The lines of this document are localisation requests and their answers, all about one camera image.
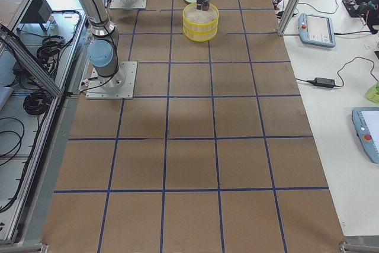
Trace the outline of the yellow steamer basket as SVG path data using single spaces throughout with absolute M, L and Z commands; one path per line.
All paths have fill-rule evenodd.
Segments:
M 183 9 L 182 23 L 185 28 L 192 31 L 211 31 L 218 26 L 219 11 L 213 4 L 210 4 L 206 11 L 197 9 L 196 4 L 189 4 Z
M 218 31 L 218 23 L 199 25 L 183 21 L 183 34 L 192 41 L 204 42 L 213 39 Z

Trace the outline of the teach pendant upper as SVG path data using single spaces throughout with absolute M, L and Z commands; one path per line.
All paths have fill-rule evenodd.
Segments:
M 298 33 L 301 42 L 304 44 L 327 48 L 336 46 L 330 17 L 302 13 L 298 18 Z

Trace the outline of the teach pendant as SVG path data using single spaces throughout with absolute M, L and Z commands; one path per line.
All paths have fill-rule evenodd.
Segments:
M 378 163 L 378 107 L 362 107 L 352 110 L 355 126 L 364 152 L 373 163 Z
M 298 18 L 298 33 L 301 42 L 304 44 L 327 48 L 336 46 L 330 17 L 302 13 Z

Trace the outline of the black power adapter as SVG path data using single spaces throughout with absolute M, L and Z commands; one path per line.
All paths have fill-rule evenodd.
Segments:
M 335 80 L 329 79 L 329 78 L 316 77 L 313 80 L 308 80 L 307 83 L 312 84 L 313 86 L 316 86 L 316 87 L 323 87 L 323 88 L 336 87 Z

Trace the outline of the black electronics board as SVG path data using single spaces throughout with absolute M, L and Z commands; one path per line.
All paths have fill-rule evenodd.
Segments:
M 351 18 L 363 17 L 364 13 L 359 12 L 359 7 L 367 4 L 366 0 L 343 0 L 342 3 Z

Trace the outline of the green plastic object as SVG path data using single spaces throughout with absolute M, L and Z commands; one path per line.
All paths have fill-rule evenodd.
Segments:
M 379 103 L 379 82 L 376 82 L 371 88 L 367 90 L 365 93 L 365 97 L 367 100 Z

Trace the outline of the teach pendant lower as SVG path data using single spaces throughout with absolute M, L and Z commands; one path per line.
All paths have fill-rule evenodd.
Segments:
M 352 110 L 355 126 L 364 152 L 373 163 L 378 163 L 378 107 L 362 107 Z

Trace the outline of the aluminium frame rail left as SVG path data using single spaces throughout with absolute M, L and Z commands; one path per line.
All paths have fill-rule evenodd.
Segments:
M 20 38 L 3 24 L 1 24 L 1 42 L 13 54 L 15 60 L 37 80 L 44 90 L 53 97 L 62 96 L 63 91 L 38 64 L 38 60 L 25 47 Z

